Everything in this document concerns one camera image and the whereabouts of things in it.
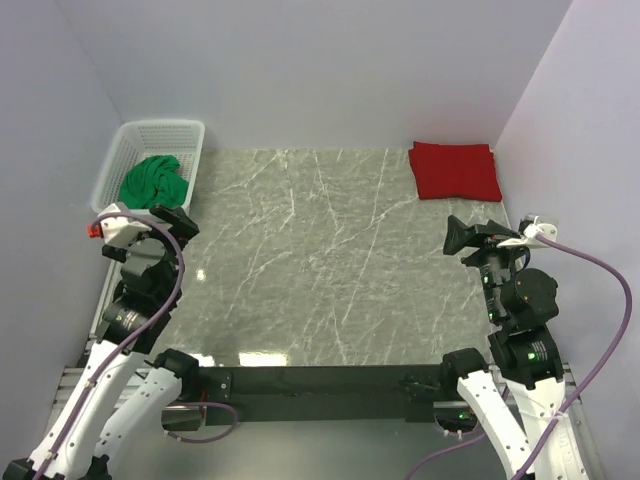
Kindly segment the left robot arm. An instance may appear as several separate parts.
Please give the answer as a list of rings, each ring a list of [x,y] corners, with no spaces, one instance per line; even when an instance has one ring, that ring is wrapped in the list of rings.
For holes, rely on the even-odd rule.
[[[110,479],[125,450],[174,401],[193,399],[199,363],[173,349],[159,354],[125,401],[123,390],[181,297],[182,251],[199,232],[183,208],[154,206],[144,218],[112,204],[89,225],[102,254],[121,265],[111,304],[103,311],[86,366],[41,443],[13,460],[5,479]]]

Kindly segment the green t-shirt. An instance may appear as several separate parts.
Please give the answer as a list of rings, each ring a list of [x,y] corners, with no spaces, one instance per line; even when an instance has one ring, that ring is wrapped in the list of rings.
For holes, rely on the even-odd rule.
[[[119,200],[129,209],[182,206],[189,183],[178,173],[179,168],[179,160],[173,155],[145,158],[124,176]]]

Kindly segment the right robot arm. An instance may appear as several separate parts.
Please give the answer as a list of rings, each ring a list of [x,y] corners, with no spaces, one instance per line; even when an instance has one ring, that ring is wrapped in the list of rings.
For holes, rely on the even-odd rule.
[[[467,225],[451,215],[443,252],[465,248],[462,264],[479,271],[494,363],[517,409],[510,410],[487,363],[475,349],[444,355],[439,387],[463,399],[476,415],[509,479],[585,479],[588,476],[570,417],[561,412],[566,382],[561,357],[547,327],[556,317],[557,282],[545,272],[519,265],[556,225],[528,216],[513,231],[494,221]]]

